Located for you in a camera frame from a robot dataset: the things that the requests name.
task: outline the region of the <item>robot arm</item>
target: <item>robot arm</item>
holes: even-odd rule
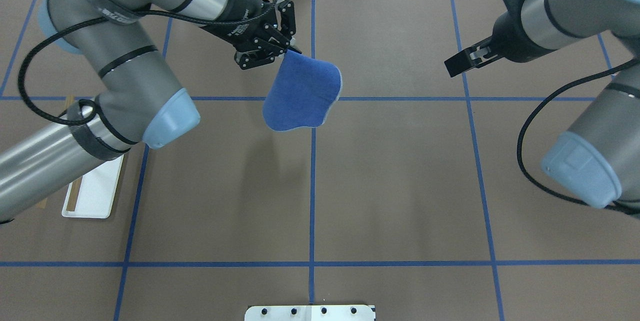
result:
[[[640,0],[504,0],[492,36],[445,62],[451,77],[504,57],[528,62],[610,30],[640,56]],[[592,207],[640,199],[640,65],[621,71],[560,135],[542,170]]]
[[[100,16],[110,21],[56,42],[82,53],[106,91],[69,107],[61,117],[67,124],[52,122],[0,154],[0,224],[140,141],[161,148],[198,125],[194,102],[137,22],[161,13],[150,11],[151,4],[231,43],[243,70],[269,64],[287,50],[299,52],[291,45],[291,0],[45,0],[38,18],[50,35]],[[89,122],[80,122],[92,113]]]

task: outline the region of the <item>white metal plate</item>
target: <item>white metal plate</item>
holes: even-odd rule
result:
[[[253,306],[244,321],[375,321],[374,305]]]
[[[67,211],[71,184],[66,189],[62,206],[62,216],[85,219],[106,219],[112,213],[118,179],[122,168],[123,155],[107,161],[82,176],[75,211]]]

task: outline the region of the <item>white bracket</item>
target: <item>white bracket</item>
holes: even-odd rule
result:
[[[376,321],[374,305],[253,306],[244,321]]]

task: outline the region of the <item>blue cloth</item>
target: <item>blue cloth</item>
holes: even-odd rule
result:
[[[262,107],[270,129],[317,128],[340,98],[343,77],[330,62],[288,51]]]

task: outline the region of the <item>black cable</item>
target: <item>black cable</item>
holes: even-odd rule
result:
[[[138,12],[135,12],[135,14],[137,14],[138,16],[141,16],[141,17],[142,16],[147,16],[147,15],[166,16],[168,18],[174,18],[176,20],[182,20],[182,21],[187,21],[187,22],[190,22],[190,23],[196,23],[196,24],[202,24],[202,25],[237,26],[237,25],[245,25],[245,24],[251,23],[252,21],[255,21],[255,20],[260,20],[261,18],[263,18],[264,16],[269,14],[275,8],[275,5],[276,5],[277,1],[278,0],[273,0],[273,2],[265,9],[265,11],[263,11],[258,16],[247,18],[245,20],[236,20],[236,21],[220,21],[220,22],[216,22],[216,21],[211,21],[211,20],[205,20],[203,18],[195,18],[195,17],[179,15],[177,13],[172,13],[172,12],[168,12],[168,11],[155,11],[155,10],[138,11]],[[60,125],[67,125],[67,126],[70,126],[70,127],[85,125],[86,123],[89,123],[91,120],[94,119],[94,117],[96,116],[96,114],[99,111],[98,110],[99,106],[93,100],[89,100],[89,99],[86,99],[86,98],[82,98],[82,99],[78,100],[78,105],[80,106],[80,109],[82,109],[82,107],[84,107],[84,106],[91,107],[91,113],[87,117],[82,118],[80,120],[66,120],[64,118],[61,118],[62,116],[64,116],[64,114],[66,112],[62,112],[60,114],[60,116],[54,116],[53,114],[50,114],[50,113],[47,113],[47,112],[43,111],[42,109],[40,109],[38,106],[35,105],[35,103],[32,101],[32,98],[30,98],[30,96],[28,95],[27,90],[26,90],[26,86],[25,86],[25,81],[26,81],[27,70],[29,69],[30,64],[34,60],[34,57],[39,52],[44,50],[44,48],[46,48],[47,46],[51,45],[55,41],[63,38],[64,36],[67,36],[67,35],[71,34],[72,32],[76,32],[76,31],[78,31],[80,29],[84,29],[85,27],[98,25],[98,24],[104,23],[106,21],[108,21],[107,18],[98,17],[98,18],[92,18],[90,20],[86,20],[84,22],[77,23],[75,25],[71,25],[71,26],[67,27],[66,29],[64,29],[64,30],[62,30],[60,32],[57,32],[56,34],[53,34],[52,36],[48,37],[46,40],[42,41],[41,43],[38,43],[34,48],[32,48],[29,51],[29,53],[27,53],[27,55],[24,57],[24,59],[22,61],[22,65],[20,66],[20,71],[18,72],[17,84],[18,84],[18,92],[20,93],[20,98],[22,99],[24,104],[31,111],[33,111],[35,114],[37,114],[41,118],[46,119],[46,120],[48,120],[48,121],[50,121],[52,123],[57,123],[57,124],[60,124]]]
[[[578,198],[574,198],[571,196],[567,196],[567,195],[563,195],[562,193],[553,191],[553,189],[550,189],[548,187],[546,187],[545,185],[541,184],[540,182],[538,182],[538,180],[536,180],[532,175],[530,175],[530,173],[527,171],[527,169],[524,166],[524,162],[522,161],[522,143],[524,141],[524,137],[525,134],[527,133],[527,130],[529,129],[529,126],[531,125],[531,123],[533,122],[533,120],[536,118],[536,116],[540,113],[540,111],[542,111],[542,109],[547,106],[551,100],[555,99],[558,97],[558,95],[564,93],[565,91],[572,89],[576,86],[580,86],[582,84],[586,84],[587,82],[591,82],[594,80],[598,80],[599,78],[603,78],[603,77],[607,77],[609,75],[614,75],[615,73],[619,73],[622,70],[626,70],[628,68],[631,68],[635,65],[640,64],[640,59],[634,58],[631,59],[630,61],[627,61],[625,63],[623,63],[620,66],[611,68],[610,70],[606,70],[600,73],[595,73],[594,75],[590,75],[587,77],[583,77],[581,79],[578,79],[576,81],[573,82],[569,82],[568,84],[565,84],[565,86],[562,86],[560,88],[558,88],[556,91],[554,91],[553,93],[551,93],[547,98],[545,98],[542,102],[540,102],[539,105],[537,105],[537,107],[533,110],[533,112],[531,112],[531,114],[528,116],[528,118],[526,118],[526,121],[524,122],[524,124],[522,125],[522,128],[520,129],[519,135],[518,135],[518,143],[516,146],[516,157],[518,159],[518,166],[520,171],[522,171],[522,175],[524,175],[526,177],[527,180],[529,180],[531,182],[531,184],[534,184],[535,186],[537,186],[538,189],[541,189],[542,191],[546,192],[547,194],[550,194],[552,196],[555,196],[556,198],[565,200],[565,201],[569,201],[570,203],[574,203],[574,204],[578,204],[578,205],[587,205],[585,203],[585,201],[579,200]],[[640,200],[633,200],[633,201],[624,201],[624,200],[618,200],[618,201],[622,201],[622,202],[640,202]],[[605,207],[605,209],[608,210],[615,210],[618,212],[622,212],[624,214],[627,215],[633,215],[633,214],[638,214],[640,213],[639,210],[637,209],[631,209],[630,207],[626,207],[616,201],[614,201],[614,205],[607,205]]]

